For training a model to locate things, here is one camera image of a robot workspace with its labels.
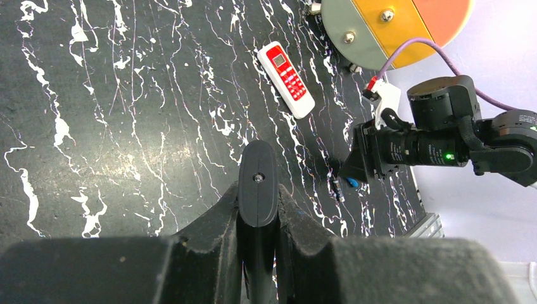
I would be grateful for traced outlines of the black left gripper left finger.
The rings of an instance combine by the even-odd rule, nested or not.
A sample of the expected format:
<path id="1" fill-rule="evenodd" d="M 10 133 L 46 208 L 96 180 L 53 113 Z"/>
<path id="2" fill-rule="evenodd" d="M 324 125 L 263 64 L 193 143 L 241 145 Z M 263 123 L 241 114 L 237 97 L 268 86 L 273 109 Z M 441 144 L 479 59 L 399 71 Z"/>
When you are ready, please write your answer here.
<path id="1" fill-rule="evenodd" d="M 237 192 L 171 236 L 16 244 L 1 255 L 1 302 L 239 303 Z"/>

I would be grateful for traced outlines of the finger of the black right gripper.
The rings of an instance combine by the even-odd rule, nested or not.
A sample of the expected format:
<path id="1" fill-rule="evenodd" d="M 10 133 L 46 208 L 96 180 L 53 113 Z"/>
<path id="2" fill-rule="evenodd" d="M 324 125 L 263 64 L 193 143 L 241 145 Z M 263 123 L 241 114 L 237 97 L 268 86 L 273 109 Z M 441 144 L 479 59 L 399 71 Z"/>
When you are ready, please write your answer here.
<path id="1" fill-rule="evenodd" d="M 353 129 L 353 144 L 350 154 L 341 166 L 340 176 L 357 182 L 368 183 L 366 156 L 366 136 L 363 133 L 363 126 L 357 125 Z"/>

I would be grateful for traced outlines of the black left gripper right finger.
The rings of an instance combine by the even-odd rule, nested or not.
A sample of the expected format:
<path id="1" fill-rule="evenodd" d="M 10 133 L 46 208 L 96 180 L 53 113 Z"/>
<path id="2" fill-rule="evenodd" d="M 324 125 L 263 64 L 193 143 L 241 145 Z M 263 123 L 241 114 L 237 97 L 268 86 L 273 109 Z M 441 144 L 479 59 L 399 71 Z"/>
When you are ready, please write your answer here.
<path id="1" fill-rule="evenodd" d="M 465 239 L 339 237 L 279 186 L 281 303 L 517 303 L 504 271 Z"/>

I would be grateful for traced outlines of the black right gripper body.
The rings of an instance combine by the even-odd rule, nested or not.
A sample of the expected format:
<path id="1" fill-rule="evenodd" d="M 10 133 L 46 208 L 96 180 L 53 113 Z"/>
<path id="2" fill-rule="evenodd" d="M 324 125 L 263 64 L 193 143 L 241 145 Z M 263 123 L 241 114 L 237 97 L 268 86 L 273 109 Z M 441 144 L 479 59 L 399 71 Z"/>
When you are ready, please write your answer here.
<path id="1" fill-rule="evenodd" d="M 360 126 L 360 180 L 383 179 L 399 165 L 464 167 L 469 149 L 457 129 L 377 130 L 373 121 Z"/>

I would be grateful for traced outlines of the blue battery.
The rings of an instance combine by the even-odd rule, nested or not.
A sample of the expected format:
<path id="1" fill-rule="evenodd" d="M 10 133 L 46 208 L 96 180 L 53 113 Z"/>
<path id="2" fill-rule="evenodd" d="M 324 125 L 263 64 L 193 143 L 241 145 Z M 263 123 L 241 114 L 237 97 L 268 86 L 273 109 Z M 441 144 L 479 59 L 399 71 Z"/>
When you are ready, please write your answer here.
<path id="1" fill-rule="evenodd" d="M 357 181 L 356 179 L 347 177 L 346 180 L 349 183 L 350 187 L 359 187 L 360 186 L 359 181 Z"/>

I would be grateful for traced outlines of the black battery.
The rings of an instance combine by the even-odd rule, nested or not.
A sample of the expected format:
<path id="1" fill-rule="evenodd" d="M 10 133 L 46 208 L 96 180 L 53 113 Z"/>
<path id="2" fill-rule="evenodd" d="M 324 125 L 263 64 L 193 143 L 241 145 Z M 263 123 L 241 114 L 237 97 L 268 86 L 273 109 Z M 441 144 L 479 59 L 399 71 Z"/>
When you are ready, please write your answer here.
<path id="1" fill-rule="evenodd" d="M 341 187 L 340 181 L 338 179 L 333 179 L 331 182 L 332 182 L 333 191 L 334 191 L 334 195 L 335 195 L 336 199 L 340 203 L 344 203 L 345 202 L 345 197 L 344 197 L 344 194 L 343 194 L 343 189 Z"/>

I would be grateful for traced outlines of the white remote control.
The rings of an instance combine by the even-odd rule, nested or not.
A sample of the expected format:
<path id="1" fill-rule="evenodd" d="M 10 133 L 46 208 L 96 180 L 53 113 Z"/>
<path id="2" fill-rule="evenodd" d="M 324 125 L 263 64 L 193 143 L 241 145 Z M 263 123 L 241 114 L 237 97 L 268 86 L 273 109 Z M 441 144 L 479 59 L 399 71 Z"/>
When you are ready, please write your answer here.
<path id="1" fill-rule="evenodd" d="M 256 56 L 294 118 L 305 118 L 315 101 L 281 44 L 270 42 Z"/>

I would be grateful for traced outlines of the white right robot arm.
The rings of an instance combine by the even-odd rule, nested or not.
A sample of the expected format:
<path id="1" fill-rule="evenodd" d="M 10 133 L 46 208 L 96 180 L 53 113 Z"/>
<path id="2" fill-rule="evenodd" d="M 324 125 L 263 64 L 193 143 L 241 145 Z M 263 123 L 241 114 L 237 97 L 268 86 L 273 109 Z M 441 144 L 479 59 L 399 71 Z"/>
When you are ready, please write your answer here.
<path id="1" fill-rule="evenodd" d="M 484 119 L 469 76 L 439 77 L 409 89 L 412 122 L 398 116 L 401 91 L 394 85 L 374 77 L 362 94 L 374 116 L 353 129 L 344 178 L 368 183 L 400 166 L 470 163 L 478 176 L 495 173 L 536 186 L 536 113 L 508 110 Z"/>

